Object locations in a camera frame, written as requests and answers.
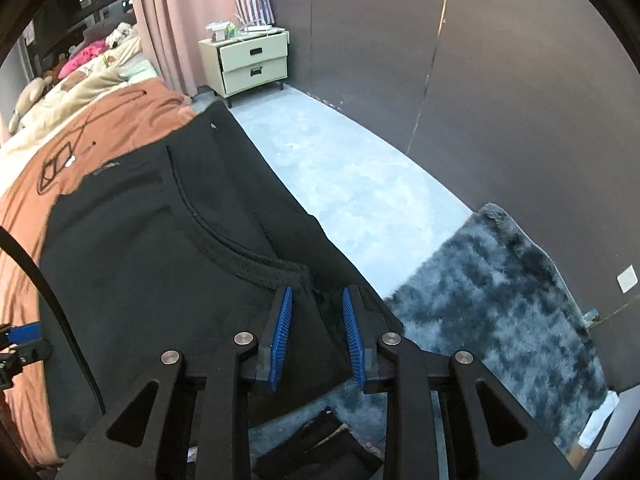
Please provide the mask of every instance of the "white nightstand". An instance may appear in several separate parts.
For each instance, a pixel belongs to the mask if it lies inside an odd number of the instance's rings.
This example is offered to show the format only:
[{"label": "white nightstand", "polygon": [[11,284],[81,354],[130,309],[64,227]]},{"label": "white nightstand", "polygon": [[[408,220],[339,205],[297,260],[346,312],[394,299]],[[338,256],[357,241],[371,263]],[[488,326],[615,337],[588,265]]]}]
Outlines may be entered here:
[{"label": "white nightstand", "polygon": [[289,33],[273,27],[224,41],[198,43],[207,84],[230,107],[229,97],[287,77]]}]

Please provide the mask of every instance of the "gray wall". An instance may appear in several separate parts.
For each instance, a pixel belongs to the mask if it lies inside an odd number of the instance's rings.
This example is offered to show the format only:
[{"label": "gray wall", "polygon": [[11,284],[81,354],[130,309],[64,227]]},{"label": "gray wall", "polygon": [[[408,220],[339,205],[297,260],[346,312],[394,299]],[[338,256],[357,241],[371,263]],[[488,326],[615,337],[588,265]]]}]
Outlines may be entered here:
[{"label": "gray wall", "polygon": [[[505,208],[581,309],[611,316],[639,293],[616,282],[629,264],[640,269],[638,72],[587,0],[448,0],[436,41],[442,1],[272,0],[291,31],[291,83],[469,207]],[[622,314],[596,338],[618,389],[640,382],[619,359],[640,304]]]},{"label": "gray wall", "polygon": [[28,82],[16,43],[0,66],[0,114],[5,126],[14,114],[15,102]]}]

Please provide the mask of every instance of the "white wall switch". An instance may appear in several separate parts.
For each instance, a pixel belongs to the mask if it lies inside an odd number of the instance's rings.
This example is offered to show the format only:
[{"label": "white wall switch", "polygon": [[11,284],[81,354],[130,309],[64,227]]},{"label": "white wall switch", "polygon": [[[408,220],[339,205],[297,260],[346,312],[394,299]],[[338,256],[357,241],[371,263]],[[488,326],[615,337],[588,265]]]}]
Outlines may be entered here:
[{"label": "white wall switch", "polygon": [[622,289],[622,294],[628,291],[636,283],[638,283],[638,277],[636,276],[633,265],[629,265],[625,270],[620,272],[620,275],[618,276],[618,284],[620,285],[620,289]]}]

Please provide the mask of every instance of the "gray fluffy rug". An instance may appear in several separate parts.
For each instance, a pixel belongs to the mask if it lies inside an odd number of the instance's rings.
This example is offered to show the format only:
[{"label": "gray fluffy rug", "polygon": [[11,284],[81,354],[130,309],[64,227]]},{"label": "gray fluffy rug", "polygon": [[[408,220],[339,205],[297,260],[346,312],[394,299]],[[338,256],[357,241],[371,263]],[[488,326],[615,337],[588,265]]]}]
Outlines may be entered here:
[{"label": "gray fluffy rug", "polygon": [[[567,452],[607,386],[582,315],[551,259],[500,207],[485,205],[386,300],[423,350],[478,355]],[[260,456],[331,406],[384,448],[386,396],[348,381],[296,412],[250,431]]]}]

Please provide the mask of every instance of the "silver screw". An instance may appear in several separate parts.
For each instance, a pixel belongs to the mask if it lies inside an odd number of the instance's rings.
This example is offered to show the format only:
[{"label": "silver screw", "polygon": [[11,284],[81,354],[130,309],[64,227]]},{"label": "silver screw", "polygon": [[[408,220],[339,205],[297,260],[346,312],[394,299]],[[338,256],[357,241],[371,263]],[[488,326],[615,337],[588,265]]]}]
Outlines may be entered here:
[{"label": "silver screw", "polygon": [[456,352],[456,361],[463,365],[469,365],[474,361],[474,357],[466,350]]},{"label": "silver screw", "polygon": [[402,338],[395,332],[387,332],[382,335],[382,342],[385,345],[393,346],[399,344],[401,341]]},{"label": "silver screw", "polygon": [[177,363],[180,359],[180,354],[178,354],[175,350],[167,350],[164,354],[162,354],[162,362],[166,365],[172,365]]},{"label": "silver screw", "polygon": [[254,340],[254,335],[251,332],[238,332],[234,337],[234,342],[238,345],[248,345]]}]

